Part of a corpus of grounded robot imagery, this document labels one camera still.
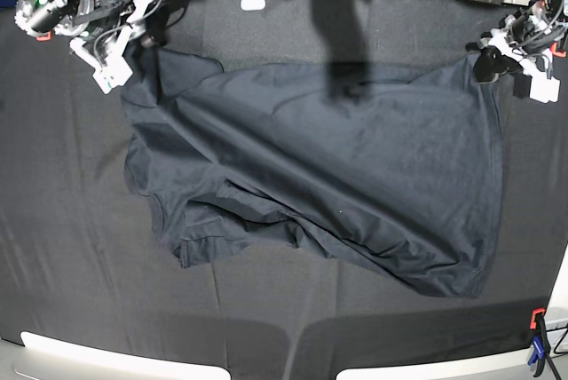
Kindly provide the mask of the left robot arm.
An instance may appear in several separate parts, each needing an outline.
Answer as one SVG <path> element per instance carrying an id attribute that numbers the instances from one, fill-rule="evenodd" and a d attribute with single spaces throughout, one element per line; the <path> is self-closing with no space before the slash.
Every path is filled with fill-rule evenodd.
<path id="1" fill-rule="evenodd" d="M 474 75 L 479 83 L 522 75 L 530 99 L 558 101 L 560 80 L 555 77 L 554 59 L 567 56 L 567 0 L 530 0 L 485 34 L 478 50 Z"/>

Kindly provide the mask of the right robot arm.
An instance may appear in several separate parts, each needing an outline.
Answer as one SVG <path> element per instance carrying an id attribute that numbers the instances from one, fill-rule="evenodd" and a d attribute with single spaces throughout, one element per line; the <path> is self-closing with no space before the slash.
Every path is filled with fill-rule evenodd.
<path id="1" fill-rule="evenodd" d="M 93 69 L 104 93 L 124 86 L 132 70 L 130 42 L 146 34 L 147 20 L 165 0 L 17 0 L 15 23 L 38 41 L 69 38 L 70 51 Z"/>

